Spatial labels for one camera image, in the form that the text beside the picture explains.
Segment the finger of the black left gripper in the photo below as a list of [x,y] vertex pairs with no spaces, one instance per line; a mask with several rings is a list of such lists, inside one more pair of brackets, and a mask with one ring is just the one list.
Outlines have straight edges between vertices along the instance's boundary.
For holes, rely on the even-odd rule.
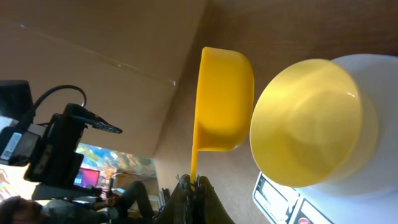
[[92,128],[98,129],[101,131],[106,131],[109,133],[116,133],[121,134],[123,131],[122,129],[109,124],[104,119],[100,118],[99,116],[83,116],[83,115],[73,115],[73,119],[77,121],[81,121],[85,124],[89,124]]

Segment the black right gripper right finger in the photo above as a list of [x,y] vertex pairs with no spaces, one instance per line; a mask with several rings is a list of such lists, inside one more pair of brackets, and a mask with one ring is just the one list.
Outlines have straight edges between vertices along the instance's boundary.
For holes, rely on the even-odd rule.
[[209,179],[200,176],[195,184],[194,223],[234,224]]

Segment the yellow plastic measuring scoop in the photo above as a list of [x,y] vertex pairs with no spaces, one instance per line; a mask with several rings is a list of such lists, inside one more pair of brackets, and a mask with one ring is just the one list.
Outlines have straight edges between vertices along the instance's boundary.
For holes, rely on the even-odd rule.
[[236,149],[249,132],[254,104],[254,72],[233,50],[204,47],[198,72],[190,181],[197,177],[200,151]]

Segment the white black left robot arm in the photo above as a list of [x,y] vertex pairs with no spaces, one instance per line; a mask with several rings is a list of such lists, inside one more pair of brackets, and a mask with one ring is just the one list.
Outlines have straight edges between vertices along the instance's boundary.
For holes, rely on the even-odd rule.
[[17,121],[1,130],[1,163],[27,166],[24,175],[27,181],[55,187],[72,186],[84,158],[76,152],[84,130],[92,126],[110,133],[122,133],[121,129],[87,110],[85,103],[67,104],[63,113],[54,114],[44,124],[43,134],[29,131],[38,107],[48,96],[65,89],[84,92],[74,85],[60,85],[33,100],[28,81],[1,81],[1,115]]

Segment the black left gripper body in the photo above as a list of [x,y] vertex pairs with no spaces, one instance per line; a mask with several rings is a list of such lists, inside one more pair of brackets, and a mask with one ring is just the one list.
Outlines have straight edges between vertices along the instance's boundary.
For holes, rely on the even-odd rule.
[[85,123],[76,118],[82,109],[78,104],[69,103],[62,114],[52,116],[24,174],[25,180],[43,184],[73,183],[83,159],[75,152],[86,128]]

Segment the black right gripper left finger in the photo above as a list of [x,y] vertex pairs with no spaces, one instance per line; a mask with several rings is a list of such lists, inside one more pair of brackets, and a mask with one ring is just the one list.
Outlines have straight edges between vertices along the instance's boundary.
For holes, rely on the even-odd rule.
[[182,175],[164,209],[155,218],[155,224],[184,224],[190,196],[190,176]]

